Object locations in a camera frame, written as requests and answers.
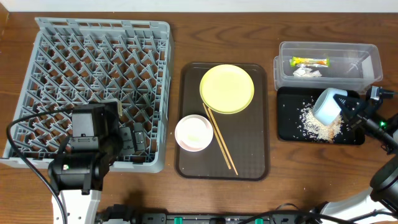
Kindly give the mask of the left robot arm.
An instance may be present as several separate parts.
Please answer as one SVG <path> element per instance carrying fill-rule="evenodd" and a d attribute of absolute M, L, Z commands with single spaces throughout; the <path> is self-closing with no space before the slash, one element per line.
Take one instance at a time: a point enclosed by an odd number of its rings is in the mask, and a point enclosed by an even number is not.
<path fill-rule="evenodd" d="M 94 223 L 103 181 L 118 156 L 143 149 L 137 128 L 120 127 L 119 100 L 79 105 L 72 110 L 72 136 L 49 164 L 54 223 Z"/>

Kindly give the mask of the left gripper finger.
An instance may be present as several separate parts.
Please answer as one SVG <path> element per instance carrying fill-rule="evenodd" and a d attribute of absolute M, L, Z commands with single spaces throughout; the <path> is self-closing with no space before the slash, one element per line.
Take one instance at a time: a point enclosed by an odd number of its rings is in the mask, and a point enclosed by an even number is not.
<path fill-rule="evenodd" d="M 134 150 L 136 152 L 142 152 L 146 150 L 146 135 L 144 133 L 144 127 L 141 123 L 135 123 L 134 127 Z"/>
<path fill-rule="evenodd" d="M 123 148 L 121 149 L 121 156 L 127 156 L 135 153 L 134 141 L 132 138 L 132 131 L 129 127 L 119 129 L 119 133 L 123 140 Z"/>

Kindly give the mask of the light blue bowl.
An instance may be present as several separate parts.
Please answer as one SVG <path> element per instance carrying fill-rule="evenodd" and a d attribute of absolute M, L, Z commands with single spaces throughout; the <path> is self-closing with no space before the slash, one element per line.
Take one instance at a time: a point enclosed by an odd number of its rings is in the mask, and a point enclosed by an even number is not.
<path fill-rule="evenodd" d="M 341 108 L 334 100 L 335 95 L 348 96 L 348 92 L 336 88 L 327 88 L 314 104 L 313 116 L 324 126 L 330 125 L 341 112 Z"/>

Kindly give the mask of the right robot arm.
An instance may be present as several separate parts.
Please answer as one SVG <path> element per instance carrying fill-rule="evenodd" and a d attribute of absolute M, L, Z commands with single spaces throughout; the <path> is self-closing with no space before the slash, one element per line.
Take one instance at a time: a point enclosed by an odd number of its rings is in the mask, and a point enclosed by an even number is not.
<path fill-rule="evenodd" d="M 376 113 L 382 97 L 366 101 L 334 95 L 344 119 L 355 128 L 363 128 L 382 142 L 382 148 L 393 158 L 372 177 L 369 188 L 339 202 L 328 202 L 319 211 L 319 223 L 379 223 L 397 221 L 397 115 L 383 120 Z"/>

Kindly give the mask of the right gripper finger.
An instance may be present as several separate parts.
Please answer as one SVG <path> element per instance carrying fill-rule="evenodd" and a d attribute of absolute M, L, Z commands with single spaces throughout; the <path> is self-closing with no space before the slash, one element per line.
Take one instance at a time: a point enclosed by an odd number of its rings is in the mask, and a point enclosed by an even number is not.
<path fill-rule="evenodd" d="M 368 103 L 360 98 L 352 98 L 345 95 L 335 94 L 333 99 L 340 107 L 342 114 L 345 116 L 356 116 L 361 111 L 364 111 L 368 106 Z"/>
<path fill-rule="evenodd" d="M 355 115 L 355 116 L 350 116 L 348 114 L 343 114 L 343 120 L 346 123 L 347 127 L 350 128 L 350 130 L 357 130 L 360 127 L 361 124 L 361 119 Z"/>

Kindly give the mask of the green yellow snack wrapper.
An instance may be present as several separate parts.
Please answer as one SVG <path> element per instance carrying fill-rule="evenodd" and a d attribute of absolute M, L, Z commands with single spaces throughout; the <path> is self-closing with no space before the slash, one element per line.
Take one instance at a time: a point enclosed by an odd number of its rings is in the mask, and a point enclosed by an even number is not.
<path fill-rule="evenodd" d="M 303 58 L 292 57 L 290 59 L 291 67 L 329 67 L 330 60 L 328 58 Z"/>

